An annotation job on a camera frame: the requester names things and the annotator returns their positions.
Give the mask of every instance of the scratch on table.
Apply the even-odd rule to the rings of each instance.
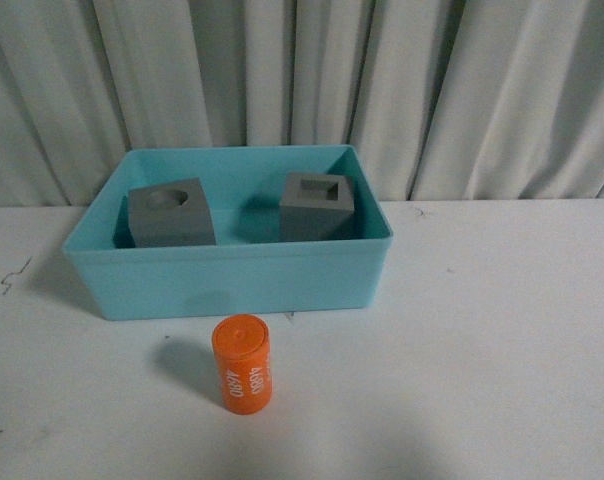
[[[6,275],[6,277],[4,277],[2,279],[2,281],[0,282],[0,284],[4,285],[6,288],[4,289],[4,292],[2,292],[2,295],[6,295],[7,292],[9,290],[11,290],[11,287],[13,286],[13,284],[11,282],[8,281],[9,277],[11,277],[12,275],[21,275],[22,273],[24,273],[24,270],[26,270],[26,267],[29,266],[29,263],[31,263],[31,260],[33,259],[33,257],[29,257],[29,259],[26,261],[26,263],[24,265],[22,265],[22,268],[20,270],[18,270],[17,272],[11,272],[8,273]]]
[[[418,212],[418,217],[419,218],[427,218],[427,217],[430,217],[432,215],[432,213],[425,212],[424,210],[422,210],[419,207],[414,207],[413,205],[411,205],[411,208],[413,210],[415,210],[416,212]]]

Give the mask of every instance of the printed number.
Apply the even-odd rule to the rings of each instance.
[[[262,376],[262,367],[254,367],[251,369],[249,381],[251,382],[251,394],[257,395],[262,390],[264,390],[264,377]]]
[[[229,386],[229,393],[231,395],[237,398],[244,396],[244,392],[242,391],[242,382],[240,382],[240,375],[233,373],[231,370],[227,370],[226,383]]]

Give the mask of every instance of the square hole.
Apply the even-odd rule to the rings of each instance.
[[[336,201],[338,199],[338,182],[302,179],[298,198]]]

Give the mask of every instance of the round hole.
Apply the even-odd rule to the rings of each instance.
[[[183,205],[189,196],[182,190],[156,190],[146,199],[151,210],[170,210]]]

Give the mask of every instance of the dark mark on table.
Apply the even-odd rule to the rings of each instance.
[[[6,287],[6,288],[4,289],[4,292],[2,292],[2,295],[6,295],[6,294],[7,294],[7,292],[8,292],[9,290],[11,290],[11,287],[13,286],[13,284],[12,284],[12,283],[7,282],[7,280],[9,279],[9,277],[10,277],[10,276],[12,276],[12,275],[21,275],[22,273],[24,273],[24,270],[26,270],[26,267],[28,267],[28,266],[29,266],[29,263],[31,263],[31,260],[32,260],[32,259],[33,259],[33,257],[29,257],[29,259],[26,261],[26,263],[25,263],[24,265],[22,265],[22,268],[21,268],[20,270],[18,270],[17,272],[11,272],[11,273],[8,273],[8,274],[6,275],[6,277],[4,277],[4,278],[2,279],[2,281],[0,282],[0,284],[4,285],[4,286]]]

